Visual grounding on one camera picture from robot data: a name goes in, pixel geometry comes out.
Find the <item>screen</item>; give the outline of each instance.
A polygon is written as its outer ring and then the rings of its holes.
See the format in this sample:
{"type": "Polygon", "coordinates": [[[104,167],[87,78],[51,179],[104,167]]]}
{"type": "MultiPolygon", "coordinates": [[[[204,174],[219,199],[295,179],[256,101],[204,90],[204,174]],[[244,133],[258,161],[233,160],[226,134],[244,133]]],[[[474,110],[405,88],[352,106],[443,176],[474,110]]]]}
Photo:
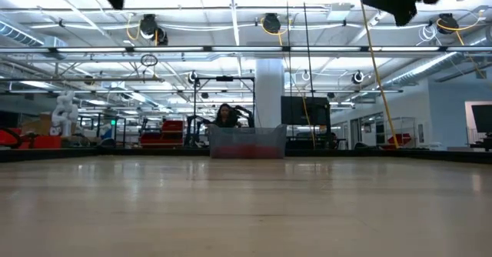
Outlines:
{"type": "Polygon", "coordinates": [[[479,133],[492,133],[492,105],[473,105],[475,125],[479,133]]]}
{"type": "Polygon", "coordinates": [[[282,96],[282,124],[286,125],[331,125],[330,123],[330,102],[327,98],[306,99],[307,115],[304,109],[302,97],[282,96]]]}

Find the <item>white ceiling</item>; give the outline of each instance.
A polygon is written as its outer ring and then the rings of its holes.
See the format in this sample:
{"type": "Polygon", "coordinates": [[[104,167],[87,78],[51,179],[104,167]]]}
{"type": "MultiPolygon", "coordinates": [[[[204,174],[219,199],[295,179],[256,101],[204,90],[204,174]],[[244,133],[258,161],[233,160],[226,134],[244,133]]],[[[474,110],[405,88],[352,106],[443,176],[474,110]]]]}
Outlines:
{"type": "MultiPolygon", "coordinates": [[[[82,12],[94,22],[98,27],[120,26],[119,30],[107,30],[107,35],[103,35],[95,29],[80,29],[66,27],[61,28],[49,27],[63,20],[66,25],[78,25],[87,28],[89,24],[80,15],[77,15],[70,9],[70,5],[64,0],[0,0],[0,13],[6,18],[23,25],[26,28],[33,26],[35,33],[43,35],[53,35],[66,41],[69,46],[116,46],[125,45],[124,41],[129,40],[127,32],[124,29],[130,14],[134,17],[132,23],[137,22],[143,14],[154,13],[157,15],[157,20],[161,24],[180,25],[180,26],[232,26],[232,12],[229,7],[231,0],[125,0],[125,9],[122,11],[111,10],[111,6],[107,0],[69,0],[76,8],[80,8],[82,12]],[[221,8],[218,10],[201,10],[201,8],[221,8]],[[155,10],[137,10],[135,8],[156,8],[155,10]],[[166,8],[196,8],[195,10],[169,10],[166,8]]],[[[359,0],[305,0],[308,7],[326,7],[329,4],[347,2],[354,7],[346,17],[348,23],[362,25],[364,19],[361,12],[359,0]]],[[[287,24],[287,17],[295,19],[294,27],[303,27],[306,20],[302,10],[293,7],[302,7],[303,0],[289,0],[290,11],[287,13],[286,0],[235,0],[238,7],[237,20],[239,25],[254,24],[255,19],[261,19],[265,12],[277,12],[280,15],[280,20],[287,24]],[[245,9],[244,7],[275,7],[273,10],[266,9],[245,9]]],[[[475,15],[470,12],[476,10],[479,6],[490,6],[492,0],[440,0],[436,5],[417,4],[419,14],[411,22],[411,25],[428,23],[429,20],[435,21],[438,15],[442,12],[452,12],[455,18],[459,18],[461,25],[471,25],[476,22],[475,15]]],[[[377,14],[377,10],[367,8],[367,16],[371,18],[377,14]]],[[[328,11],[316,11],[307,13],[307,25],[326,25],[335,23],[327,21],[328,11]]],[[[486,8],[484,17],[489,18],[492,15],[490,10],[486,8]]],[[[386,15],[377,24],[378,26],[392,26],[394,19],[391,15],[386,15]]],[[[377,29],[371,30],[372,42],[375,45],[416,45],[421,42],[419,32],[422,27],[418,28],[400,28],[395,30],[377,29]]],[[[310,45],[347,45],[354,36],[361,32],[362,28],[350,26],[338,26],[333,28],[310,30],[309,42],[310,45]]],[[[132,35],[136,35],[137,29],[129,29],[132,35]]],[[[214,32],[190,32],[176,29],[166,28],[169,37],[169,45],[236,45],[234,41],[234,30],[232,28],[214,31],[214,32]]],[[[245,26],[239,28],[239,45],[278,45],[278,37],[267,35],[261,27],[245,26]]],[[[456,38],[454,35],[441,35],[437,37],[443,43],[454,43],[456,38]]],[[[132,41],[136,45],[149,45],[149,41],[140,37],[137,41],[132,41]]],[[[306,31],[297,30],[291,31],[290,36],[287,34],[282,36],[282,42],[287,45],[306,45],[306,31]]],[[[20,46],[0,37],[0,45],[3,46],[20,46]]],[[[352,45],[367,45],[367,36],[361,35],[358,41],[352,45]]],[[[241,57],[242,72],[248,74],[250,70],[255,69],[255,57],[241,57]]],[[[376,63],[380,68],[380,73],[383,78],[400,68],[402,65],[412,61],[413,58],[377,58],[376,63]]],[[[296,74],[296,79],[300,85],[306,85],[307,82],[302,80],[301,73],[305,69],[309,69],[309,62],[313,73],[322,73],[314,77],[315,88],[350,88],[351,73],[345,74],[345,71],[355,72],[361,70],[366,74],[373,73],[373,64],[368,57],[344,57],[328,58],[328,57],[292,57],[291,66],[293,71],[299,71],[296,74]]],[[[188,77],[187,72],[196,71],[199,75],[236,75],[238,74],[238,59],[235,57],[224,57],[212,62],[168,62],[179,77],[185,82],[188,77]]],[[[53,64],[35,63],[39,68],[43,68],[50,72],[54,71],[53,64]]],[[[68,75],[80,75],[80,70],[91,74],[99,75],[103,71],[106,76],[121,76],[129,75],[134,69],[128,62],[99,62],[99,63],[83,63],[78,66],[78,71],[71,70],[68,75]]],[[[171,77],[171,72],[163,65],[158,65],[155,73],[159,77],[164,78],[167,82],[175,84],[179,88],[185,88],[175,77],[171,77]]],[[[374,78],[367,78],[366,83],[371,83],[374,78]]],[[[158,88],[159,85],[152,87],[150,83],[128,83],[127,87],[135,88],[158,88]]],[[[163,95],[149,95],[158,100],[163,95]]]]}

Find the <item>robotic arm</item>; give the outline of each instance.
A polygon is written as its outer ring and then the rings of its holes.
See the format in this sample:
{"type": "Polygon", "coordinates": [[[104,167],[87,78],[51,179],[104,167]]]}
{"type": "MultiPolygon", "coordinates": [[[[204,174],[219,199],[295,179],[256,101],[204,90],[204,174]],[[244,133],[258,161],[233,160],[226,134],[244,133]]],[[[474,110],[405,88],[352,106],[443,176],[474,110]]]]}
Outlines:
{"type": "Polygon", "coordinates": [[[239,106],[239,105],[234,107],[234,110],[236,111],[236,114],[238,114],[238,116],[241,116],[241,117],[246,118],[248,120],[248,126],[250,128],[254,128],[253,112],[251,112],[248,109],[246,109],[245,107],[239,106]]]}

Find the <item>dark hair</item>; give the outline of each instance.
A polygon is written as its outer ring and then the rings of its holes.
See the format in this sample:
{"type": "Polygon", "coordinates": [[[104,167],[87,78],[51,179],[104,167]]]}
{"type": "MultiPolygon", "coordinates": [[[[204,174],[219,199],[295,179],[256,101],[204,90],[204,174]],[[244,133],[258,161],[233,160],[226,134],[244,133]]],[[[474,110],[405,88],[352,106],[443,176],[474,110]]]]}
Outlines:
{"type": "Polygon", "coordinates": [[[229,108],[229,116],[227,119],[227,124],[235,124],[238,122],[238,115],[236,114],[236,111],[227,103],[222,104],[218,110],[217,110],[217,116],[215,117],[215,122],[222,124],[222,117],[221,117],[221,110],[222,107],[228,107],[229,108]]]}

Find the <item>red object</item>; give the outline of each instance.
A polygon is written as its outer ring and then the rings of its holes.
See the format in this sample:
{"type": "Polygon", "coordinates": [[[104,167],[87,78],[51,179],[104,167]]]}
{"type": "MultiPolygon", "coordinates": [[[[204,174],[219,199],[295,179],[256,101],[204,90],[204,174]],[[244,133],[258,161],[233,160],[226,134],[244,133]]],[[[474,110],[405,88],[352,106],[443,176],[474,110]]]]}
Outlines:
{"type": "Polygon", "coordinates": [[[34,139],[22,137],[22,145],[19,149],[59,149],[62,147],[62,137],[40,135],[34,139]]]}
{"type": "MultiPolygon", "coordinates": [[[[412,137],[408,133],[403,133],[403,134],[396,134],[397,136],[397,142],[399,146],[404,146],[408,144],[411,140],[412,137]]],[[[381,147],[385,150],[391,150],[391,149],[396,149],[397,146],[394,144],[394,137],[392,136],[387,140],[388,144],[387,145],[382,145],[381,147]]]]}
{"type": "Polygon", "coordinates": [[[211,157],[220,159],[281,159],[284,156],[281,150],[274,146],[237,145],[213,149],[211,157]]]}
{"type": "MultiPolygon", "coordinates": [[[[17,135],[21,135],[21,129],[20,128],[9,128],[13,132],[15,132],[17,135]]],[[[17,140],[10,134],[4,131],[0,131],[0,145],[14,145],[17,143],[17,140]]]]}
{"type": "Polygon", "coordinates": [[[161,132],[147,132],[140,137],[143,149],[172,149],[183,146],[183,125],[181,121],[165,121],[161,132]]]}

